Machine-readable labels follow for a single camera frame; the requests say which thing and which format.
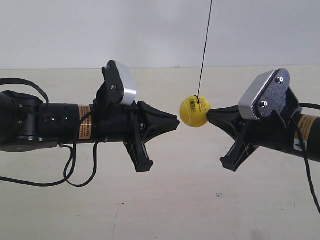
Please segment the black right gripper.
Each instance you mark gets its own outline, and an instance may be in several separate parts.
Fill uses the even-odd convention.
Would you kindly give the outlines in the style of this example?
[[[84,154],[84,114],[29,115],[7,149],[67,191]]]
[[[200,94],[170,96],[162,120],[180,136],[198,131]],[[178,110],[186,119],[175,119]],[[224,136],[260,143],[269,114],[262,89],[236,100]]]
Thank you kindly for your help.
[[[300,114],[299,102],[292,90],[286,92],[286,106],[281,114],[273,112],[260,120],[243,119],[238,105],[210,109],[208,122],[229,135],[234,144],[224,157],[222,166],[236,172],[259,147],[294,154],[294,119]]]

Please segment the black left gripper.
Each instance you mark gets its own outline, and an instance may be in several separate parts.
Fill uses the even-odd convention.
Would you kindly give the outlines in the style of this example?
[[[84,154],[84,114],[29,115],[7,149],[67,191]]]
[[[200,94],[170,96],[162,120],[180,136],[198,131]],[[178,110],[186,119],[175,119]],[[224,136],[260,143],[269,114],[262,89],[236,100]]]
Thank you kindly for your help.
[[[158,110],[144,101],[131,105],[112,104],[102,106],[96,102],[92,109],[94,142],[123,142],[137,173],[149,172],[153,166],[145,143],[175,131],[180,121],[174,114]]]

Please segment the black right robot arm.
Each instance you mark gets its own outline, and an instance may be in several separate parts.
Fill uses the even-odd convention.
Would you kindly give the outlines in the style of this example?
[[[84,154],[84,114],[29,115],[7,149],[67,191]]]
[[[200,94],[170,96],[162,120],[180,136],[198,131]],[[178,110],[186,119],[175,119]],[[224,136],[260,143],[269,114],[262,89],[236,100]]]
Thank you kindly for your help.
[[[235,141],[220,158],[224,168],[237,171],[259,147],[319,162],[320,118],[302,113],[304,107],[316,105],[300,103],[291,89],[287,90],[285,100],[282,113],[273,111],[260,120],[242,118],[236,105],[208,111],[208,121]]]

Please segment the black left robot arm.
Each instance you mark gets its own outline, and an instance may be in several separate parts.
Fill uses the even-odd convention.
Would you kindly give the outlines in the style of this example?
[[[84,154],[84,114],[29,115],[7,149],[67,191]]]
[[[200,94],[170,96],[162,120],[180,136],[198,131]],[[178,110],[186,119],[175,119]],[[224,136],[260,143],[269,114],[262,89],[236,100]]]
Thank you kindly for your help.
[[[122,142],[138,173],[153,166],[146,143],[179,126],[176,115],[143,101],[112,104],[44,103],[6,90],[0,94],[0,149],[22,153],[67,144]]]

